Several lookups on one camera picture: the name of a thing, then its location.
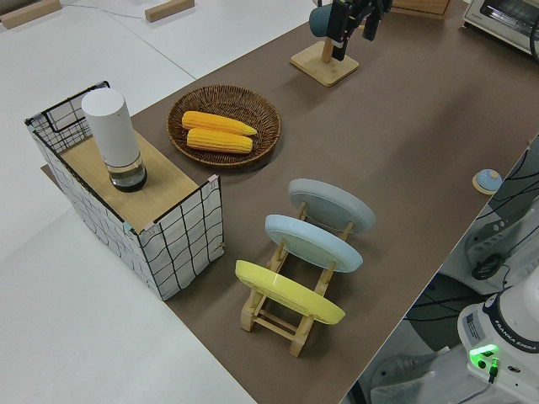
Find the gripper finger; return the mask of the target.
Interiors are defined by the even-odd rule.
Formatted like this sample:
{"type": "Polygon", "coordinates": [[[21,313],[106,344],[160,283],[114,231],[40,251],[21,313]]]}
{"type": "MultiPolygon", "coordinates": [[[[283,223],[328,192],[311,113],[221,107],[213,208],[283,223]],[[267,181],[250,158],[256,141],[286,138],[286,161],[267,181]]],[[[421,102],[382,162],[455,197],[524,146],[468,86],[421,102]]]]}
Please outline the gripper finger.
{"type": "Polygon", "coordinates": [[[330,39],[334,45],[332,57],[337,61],[344,60],[349,17],[350,3],[333,1],[330,11],[330,39]]]}
{"type": "Polygon", "coordinates": [[[365,20],[365,27],[363,29],[363,38],[369,41],[373,41],[376,37],[380,21],[380,10],[378,7],[374,7],[365,20]]]}

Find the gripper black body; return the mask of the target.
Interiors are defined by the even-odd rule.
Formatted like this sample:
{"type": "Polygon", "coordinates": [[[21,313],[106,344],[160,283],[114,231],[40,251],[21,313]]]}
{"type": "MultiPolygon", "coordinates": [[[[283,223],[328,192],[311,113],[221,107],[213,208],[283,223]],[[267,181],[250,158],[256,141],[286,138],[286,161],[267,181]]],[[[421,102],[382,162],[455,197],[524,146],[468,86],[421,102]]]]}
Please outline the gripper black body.
{"type": "Polygon", "coordinates": [[[392,7],[392,0],[353,0],[346,2],[350,3],[350,17],[347,29],[358,28],[374,7],[378,7],[380,10],[380,21],[384,13],[388,13],[392,7]]]}

